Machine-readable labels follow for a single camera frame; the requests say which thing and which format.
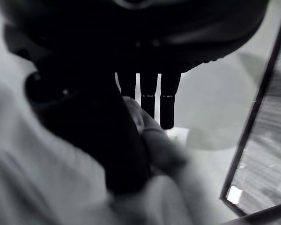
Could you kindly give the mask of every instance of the finger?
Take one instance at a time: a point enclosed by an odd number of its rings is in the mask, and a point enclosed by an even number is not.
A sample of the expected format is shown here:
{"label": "finger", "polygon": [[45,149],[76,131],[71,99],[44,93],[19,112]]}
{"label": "finger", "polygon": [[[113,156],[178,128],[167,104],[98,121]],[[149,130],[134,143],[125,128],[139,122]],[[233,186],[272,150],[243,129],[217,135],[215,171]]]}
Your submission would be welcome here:
{"label": "finger", "polygon": [[187,162],[184,149],[173,143],[159,124],[144,110],[141,112],[144,129],[141,137],[151,156],[152,164],[171,175]]}

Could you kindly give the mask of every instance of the gray surface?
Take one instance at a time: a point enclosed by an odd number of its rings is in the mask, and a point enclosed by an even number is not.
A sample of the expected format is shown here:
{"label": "gray surface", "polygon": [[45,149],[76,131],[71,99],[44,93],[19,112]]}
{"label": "gray surface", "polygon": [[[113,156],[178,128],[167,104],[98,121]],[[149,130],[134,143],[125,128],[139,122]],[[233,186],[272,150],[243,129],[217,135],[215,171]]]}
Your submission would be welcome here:
{"label": "gray surface", "polygon": [[281,52],[233,184],[248,214],[281,204]]}

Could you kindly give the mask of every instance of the metal frame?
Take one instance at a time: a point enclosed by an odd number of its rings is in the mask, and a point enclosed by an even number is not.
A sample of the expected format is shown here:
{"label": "metal frame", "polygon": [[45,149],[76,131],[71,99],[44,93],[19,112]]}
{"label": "metal frame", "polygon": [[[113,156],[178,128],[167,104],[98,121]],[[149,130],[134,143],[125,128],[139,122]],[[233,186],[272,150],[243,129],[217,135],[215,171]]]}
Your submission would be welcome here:
{"label": "metal frame", "polygon": [[237,170],[238,164],[240,162],[241,156],[249,139],[250,133],[252,131],[255,119],[258,115],[262,100],[267,92],[269,87],[269,83],[273,76],[273,70],[276,64],[277,57],[279,55],[281,49],[281,26],[278,32],[278,36],[275,41],[275,45],[272,51],[272,55],[268,62],[265,74],[263,76],[262,82],[260,84],[260,89],[254,101],[254,105],[252,106],[250,116],[247,120],[247,125],[243,131],[242,137],[238,144],[238,149],[235,153],[234,159],[232,161],[230,170],[227,174],[226,180],[224,182],[222,192],[220,195],[220,199],[229,207],[231,208],[238,216],[244,217],[246,221],[250,222],[251,224],[265,224],[274,220],[281,218],[281,204],[271,207],[266,210],[259,211],[257,213],[253,213],[247,215],[244,211],[242,211],[239,207],[229,202],[226,198],[227,193],[229,191],[230,185],[233,181],[233,177]]}

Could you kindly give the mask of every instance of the glass panel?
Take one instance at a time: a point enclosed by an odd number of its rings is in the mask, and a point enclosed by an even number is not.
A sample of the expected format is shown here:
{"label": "glass panel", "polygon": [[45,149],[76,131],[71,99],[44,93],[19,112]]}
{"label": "glass panel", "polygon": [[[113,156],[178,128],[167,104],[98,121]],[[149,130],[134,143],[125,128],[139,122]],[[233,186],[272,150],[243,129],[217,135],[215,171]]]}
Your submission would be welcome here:
{"label": "glass panel", "polygon": [[227,199],[247,214],[281,204],[281,52]]}

